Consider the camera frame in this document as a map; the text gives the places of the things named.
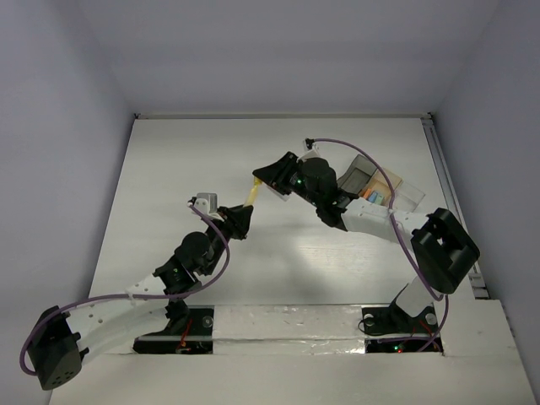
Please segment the yellow highlighter pen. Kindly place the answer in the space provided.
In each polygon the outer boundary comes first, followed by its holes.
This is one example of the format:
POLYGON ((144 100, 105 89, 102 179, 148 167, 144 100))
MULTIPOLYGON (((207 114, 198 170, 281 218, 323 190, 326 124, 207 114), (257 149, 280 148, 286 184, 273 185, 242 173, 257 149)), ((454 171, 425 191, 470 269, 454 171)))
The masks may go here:
POLYGON ((257 199, 257 196, 258 196, 258 191, 259 191, 259 187, 261 186, 262 184, 262 181, 260 179, 258 179, 257 177, 254 178, 253 180, 253 186, 248 194, 248 197, 244 203, 244 206, 245 207, 248 207, 248 206, 252 206, 254 204, 254 202, 256 201, 257 199))

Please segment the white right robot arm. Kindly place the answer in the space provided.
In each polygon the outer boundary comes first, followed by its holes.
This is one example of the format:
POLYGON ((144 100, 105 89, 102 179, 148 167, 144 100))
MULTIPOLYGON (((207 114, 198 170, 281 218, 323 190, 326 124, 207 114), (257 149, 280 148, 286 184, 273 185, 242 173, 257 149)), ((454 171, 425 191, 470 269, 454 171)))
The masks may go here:
POLYGON ((288 152, 253 175, 282 196, 294 193, 310 203, 331 228, 373 235, 404 248, 417 275, 389 306, 388 320, 399 331, 414 326, 436 299, 453 294, 480 257, 448 209, 415 213, 369 202, 340 188, 335 170, 321 157, 302 159, 288 152))

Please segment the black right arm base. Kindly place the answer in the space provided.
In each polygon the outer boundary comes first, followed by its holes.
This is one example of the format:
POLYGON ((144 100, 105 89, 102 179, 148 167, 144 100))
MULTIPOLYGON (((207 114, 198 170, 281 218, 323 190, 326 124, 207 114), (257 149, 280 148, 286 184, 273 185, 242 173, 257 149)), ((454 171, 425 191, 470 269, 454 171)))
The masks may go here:
POLYGON ((394 304, 366 306, 362 308, 357 328, 366 336, 368 354, 444 352, 432 305, 417 316, 406 314, 394 304))

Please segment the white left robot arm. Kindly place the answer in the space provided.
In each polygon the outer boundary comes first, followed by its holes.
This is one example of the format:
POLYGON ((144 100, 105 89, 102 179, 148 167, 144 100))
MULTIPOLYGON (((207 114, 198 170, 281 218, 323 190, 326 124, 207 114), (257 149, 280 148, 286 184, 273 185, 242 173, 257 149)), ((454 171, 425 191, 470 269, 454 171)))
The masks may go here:
POLYGON ((157 326, 181 335, 190 322, 187 297, 207 289, 230 262, 230 242, 244 240, 254 208, 219 207, 202 211, 202 200, 189 207, 206 225, 187 234, 171 257, 146 278, 115 294, 98 295, 44 310, 19 355, 21 370, 44 391, 74 378, 94 357, 151 333, 157 326))

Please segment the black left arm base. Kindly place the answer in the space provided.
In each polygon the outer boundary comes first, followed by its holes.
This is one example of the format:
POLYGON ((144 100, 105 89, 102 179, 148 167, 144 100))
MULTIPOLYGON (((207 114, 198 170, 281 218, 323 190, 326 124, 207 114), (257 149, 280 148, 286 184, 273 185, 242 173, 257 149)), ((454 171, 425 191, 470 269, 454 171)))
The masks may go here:
POLYGON ((136 354, 212 354, 213 305, 195 305, 180 320, 180 326, 167 325, 162 331, 137 337, 132 346, 136 354))

